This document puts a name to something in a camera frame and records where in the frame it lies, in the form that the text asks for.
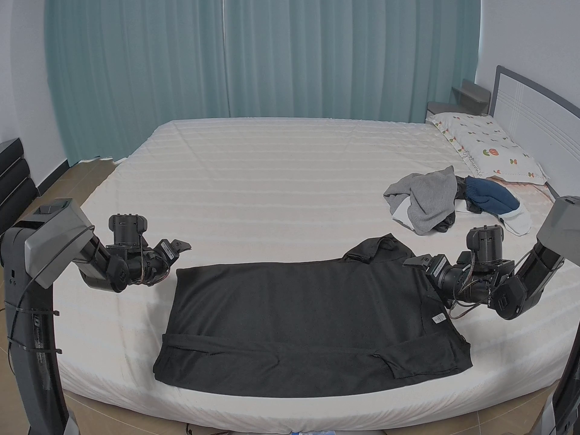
curtain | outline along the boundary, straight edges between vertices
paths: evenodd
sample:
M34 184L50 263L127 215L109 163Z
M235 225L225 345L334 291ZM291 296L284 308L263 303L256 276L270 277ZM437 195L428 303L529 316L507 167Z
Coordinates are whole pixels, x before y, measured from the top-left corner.
M164 122L227 117L221 0L47 0L69 163L128 156Z
M480 0L224 0L232 116L423 122L475 78Z

pillow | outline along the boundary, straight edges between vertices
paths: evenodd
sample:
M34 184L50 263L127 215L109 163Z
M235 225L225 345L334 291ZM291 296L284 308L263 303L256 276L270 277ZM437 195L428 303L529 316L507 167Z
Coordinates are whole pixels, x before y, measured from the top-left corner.
M445 135L475 177L544 185L540 165L488 115L442 112L427 119Z

floor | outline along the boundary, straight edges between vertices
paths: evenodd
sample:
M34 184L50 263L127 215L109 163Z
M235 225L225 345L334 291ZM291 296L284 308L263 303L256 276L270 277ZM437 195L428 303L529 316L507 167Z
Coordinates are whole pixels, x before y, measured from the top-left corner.
M57 197L74 198L82 204L114 170L110 160L79 163L69 169L50 189L37 198L25 214ZM4 273L0 267L0 279ZM0 302L4 302L4 282L0 280ZM6 359L6 318L0 313L0 427L3 435L24 435L28 422L18 395L16 381ZM388 435L524 435L529 431L553 386L538 390L485 410L430 424L386 430ZM65 392L67 405L75 413L83 435L212 435L217 429L157 419L133 411L93 401Z

white bed sheet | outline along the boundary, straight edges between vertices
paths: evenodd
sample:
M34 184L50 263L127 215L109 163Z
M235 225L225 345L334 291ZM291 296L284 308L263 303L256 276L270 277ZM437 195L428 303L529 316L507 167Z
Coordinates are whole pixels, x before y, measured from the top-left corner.
M175 291L175 269L213 263L300 262L340 257L368 237L393 233L417 255L465 249L469 228L497 221L457 213L446 234L417 236L390 217L383 192L410 172L453 164L469 171L430 125L310 119L173 121L100 185L83 210L103 243L108 217L147 217L146 239L192 245L171 275L116 295L89 289L69 266L54 285L63 386L156 417L221 429L288 433L371 430L453 417L524 395L562 374L580 318L580 269L566 263L540 303L513 321L476 308L455 321L472 344L473 367L459 375L367 395L252 398L171 387L151 367ZM533 230L506 233L504 257L519 259L551 202L532 185L510 187L530 210Z

gray knit garment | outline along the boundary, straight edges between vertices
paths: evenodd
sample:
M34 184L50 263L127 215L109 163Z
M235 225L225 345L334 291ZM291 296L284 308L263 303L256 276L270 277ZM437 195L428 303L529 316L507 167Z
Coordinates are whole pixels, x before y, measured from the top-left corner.
M391 214L407 197L410 222L418 235L423 235L455 211L457 179L453 166L444 170L418 174L414 172L391 184L383 196L391 207Z

